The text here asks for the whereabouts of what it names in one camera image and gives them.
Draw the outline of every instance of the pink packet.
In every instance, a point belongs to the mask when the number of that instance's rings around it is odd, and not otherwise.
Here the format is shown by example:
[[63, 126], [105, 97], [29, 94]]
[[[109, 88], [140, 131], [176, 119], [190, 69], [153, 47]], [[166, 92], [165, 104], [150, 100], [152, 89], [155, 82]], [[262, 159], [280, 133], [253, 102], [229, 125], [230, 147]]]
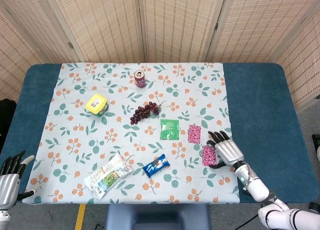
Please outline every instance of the pink packet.
[[189, 125], [188, 142], [199, 144], [201, 137], [201, 127], [196, 125]]
[[216, 149], [214, 147], [202, 147], [202, 164], [204, 166], [217, 165]]

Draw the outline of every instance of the woven panel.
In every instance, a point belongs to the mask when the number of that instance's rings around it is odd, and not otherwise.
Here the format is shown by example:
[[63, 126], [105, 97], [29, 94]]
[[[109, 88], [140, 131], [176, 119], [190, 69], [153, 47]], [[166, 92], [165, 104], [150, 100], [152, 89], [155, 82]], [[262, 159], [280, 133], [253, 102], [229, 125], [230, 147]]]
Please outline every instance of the woven panel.
[[142, 1], [148, 62], [203, 61], [218, 0]]
[[265, 62], [314, 0], [232, 0], [214, 62]]
[[27, 69], [42, 62], [0, 12], [0, 100], [17, 101]]
[[56, 0], [90, 62], [143, 62], [135, 0]]
[[320, 89], [320, 9], [276, 62], [284, 68], [294, 104]]
[[68, 45], [42, 8], [39, 0], [2, 0], [13, 18], [55, 63], [73, 62]]

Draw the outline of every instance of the green tea bag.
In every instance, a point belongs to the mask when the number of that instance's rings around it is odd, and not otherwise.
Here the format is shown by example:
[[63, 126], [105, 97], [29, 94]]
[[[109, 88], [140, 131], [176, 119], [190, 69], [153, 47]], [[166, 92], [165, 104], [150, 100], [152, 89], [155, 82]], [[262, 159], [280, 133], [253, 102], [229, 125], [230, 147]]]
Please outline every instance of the green tea bag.
[[179, 139], [179, 120], [161, 119], [160, 139]]

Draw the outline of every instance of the robotic hand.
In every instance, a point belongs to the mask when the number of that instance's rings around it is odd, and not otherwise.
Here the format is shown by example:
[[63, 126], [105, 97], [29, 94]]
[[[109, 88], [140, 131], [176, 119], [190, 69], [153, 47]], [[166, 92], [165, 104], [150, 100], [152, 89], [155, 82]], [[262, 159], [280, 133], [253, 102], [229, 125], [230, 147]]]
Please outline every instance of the robotic hand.
[[272, 191], [269, 191], [249, 164], [244, 162], [243, 153], [225, 132], [209, 131], [209, 134], [213, 141], [208, 140], [207, 144], [215, 147], [223, 161], [210, 167], [217, 169], [227, 165], [235, 168], [235, 174], [243, 183], [243, 189], [248, 191], [255, 201], [266, 205], [258, 211], [259, 219], [265, 227], [285, 230], [320, 230], [320, 215], [289, 209]]
[[32, 196], [40, 187], [35, 185], [31, 191], [18, 194], [22, 174], [27, 164], [35, 158], [31, 155], [20, 163], [24, 154], [25, 151], [22, 151], [12, 158], [7, 158], [0, 169], [0, 230], [7, 229], [10, 221], [8, 210], [16, 204], [16, 201]]

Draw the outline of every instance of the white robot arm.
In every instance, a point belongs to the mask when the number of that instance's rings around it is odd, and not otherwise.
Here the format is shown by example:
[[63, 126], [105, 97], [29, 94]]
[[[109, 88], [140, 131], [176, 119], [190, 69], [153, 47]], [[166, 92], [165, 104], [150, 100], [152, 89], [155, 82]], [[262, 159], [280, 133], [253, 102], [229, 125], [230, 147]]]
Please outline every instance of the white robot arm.
[[25, 151], [14, 157], [7, 158], [0, 168], [0, 230], [6, 230], [10, 221], [10, 210], [16, 201], [32, 196], [39, 189], [40, 185], [27, 193], [19, 194], [20, 179], [29, 162], [35, 157], [33, 155], [27, 157], [21, 163], [21, 158]]
[[243, 189], [247, 190], [256, 202], [266, 204], [258, 211], [259, 219], [265, 227], [284, 230], [320, 230], [320, 215], [289, 209], [264, 185], [250, 165], [244, 162], [243, 153], [225, 132], [209, 131], [209, 134], [214, 141], [208, 140], [207, 144], [215, 147], [223, 161], [210, 167], [217, 169], [227, 165], [235, 168], [235, 174], [243, 183]]

